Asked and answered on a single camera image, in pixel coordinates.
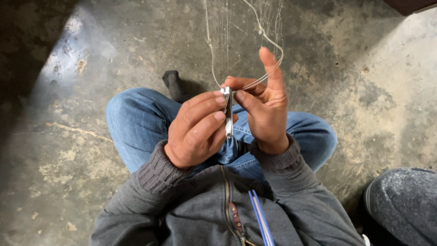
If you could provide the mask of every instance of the gray hoodie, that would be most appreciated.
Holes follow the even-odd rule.
[[[269,185],[222,165],[187,179],[191,170],[173,166],[161,141],[96,219],[90,245],[261,246],[249,190],[258,194],[277,246],[365,245],[339,201],[305,164],[297,142],[288,139],[281,155],[261,152],[256,141],[250,146]]]

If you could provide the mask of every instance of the dark wooden object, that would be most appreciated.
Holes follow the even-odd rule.
[[[384,0],[392,8],[403,15],[437,4],[437,0]]]

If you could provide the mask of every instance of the concrete floor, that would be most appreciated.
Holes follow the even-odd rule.
[[[0,9],[0,245],[86,245],[129,177],[106,126],[111,97],[140,86],[168,95],[160,77],[172,69],[216,86],[202,2],[9,0]],[[353,214],[384,170],[436,167],[437,10],[403,17],[381,0],[290,0],[284,13],[290,110],[337,132],[317,176],[345,208]],[[256,74],[253,63],[242,70]]]

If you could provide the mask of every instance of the denim leg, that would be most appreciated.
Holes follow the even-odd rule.
[[[158,142],[168,138],[168,127],[180,106],[147,88],[123,91],[109,101],[106,107],[108,128],[131,173],[149,160]]]
[[[233,112],[238,115],[239,119],[234,124],[234,136],[230,141],[252,142],[253,136],[247,123],[246,111],[236,105],[233,107]],[[299,143],[306,164],[314,172],[329,159],[337,145],[337,136],[331,126],[320,117],[310,113],[288,112],[286,131]],[[227,153],[227,158],[230,160],[233,160],[235,156],[236,151]],[[259,162],[250,153],[227,163],[226,166],[241,176],[265,181]]]

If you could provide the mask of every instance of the sleeve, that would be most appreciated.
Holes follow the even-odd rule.
[[[252,142],[250,152],[260,162],[274,197],[301,236],[320,245],[364,245],[340,202],[324,187],[300,154],[296,140],[281,155],[268,155]]]
[[[157,215],[167,204],[169,191],[191,170],[176,168],[167,158],[161,141],[150,160],[134,172],[97,217],[90,246],[158,245]]]

